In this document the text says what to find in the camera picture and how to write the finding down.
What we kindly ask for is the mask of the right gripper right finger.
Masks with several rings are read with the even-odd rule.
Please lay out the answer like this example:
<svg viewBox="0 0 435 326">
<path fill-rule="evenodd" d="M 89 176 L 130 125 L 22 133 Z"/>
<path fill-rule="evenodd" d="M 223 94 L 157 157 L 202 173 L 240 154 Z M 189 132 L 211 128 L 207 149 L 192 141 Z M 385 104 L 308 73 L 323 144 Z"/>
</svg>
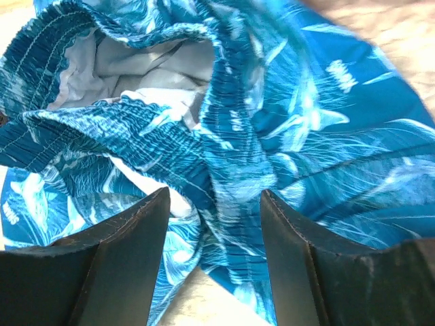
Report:
<svg viewBox="0 0 435 326">
<path fill-rule="evenodd" d="M 376 250 L 261 195 L 261 225 L 279 325 L 433 325 L 434 240 Z"/>
</svg>

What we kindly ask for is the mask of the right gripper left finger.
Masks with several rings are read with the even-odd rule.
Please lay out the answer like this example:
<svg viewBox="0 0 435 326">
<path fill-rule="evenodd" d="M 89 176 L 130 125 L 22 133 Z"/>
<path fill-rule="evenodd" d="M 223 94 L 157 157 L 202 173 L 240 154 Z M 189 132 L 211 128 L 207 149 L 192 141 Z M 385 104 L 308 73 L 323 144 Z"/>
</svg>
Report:
<svg viewBox="0 0 435 326">
<path fill-rule="evenodd" d="M 161 188 L 46 247 L 1 253 L 2 325 L 145 325 L 169 220 Z"/>
</svg>

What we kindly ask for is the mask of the blue patterned shorts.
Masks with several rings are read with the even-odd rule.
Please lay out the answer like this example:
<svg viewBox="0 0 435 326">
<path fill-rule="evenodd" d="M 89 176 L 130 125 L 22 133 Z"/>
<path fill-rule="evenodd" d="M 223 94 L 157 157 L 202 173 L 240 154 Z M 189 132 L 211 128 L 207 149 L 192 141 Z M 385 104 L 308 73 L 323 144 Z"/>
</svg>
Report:
<svg viewBox="0 0 435 326">
<path fill-rule="evenodd" d="M 386 55 L 299 1 L 35 1 L 1 57 L 3 251 L 158 189 L 145 325 L 195 268 L 277 323 L 261 195 L 358 244 L 434 240 L 434 122 Z"/>
</svg>

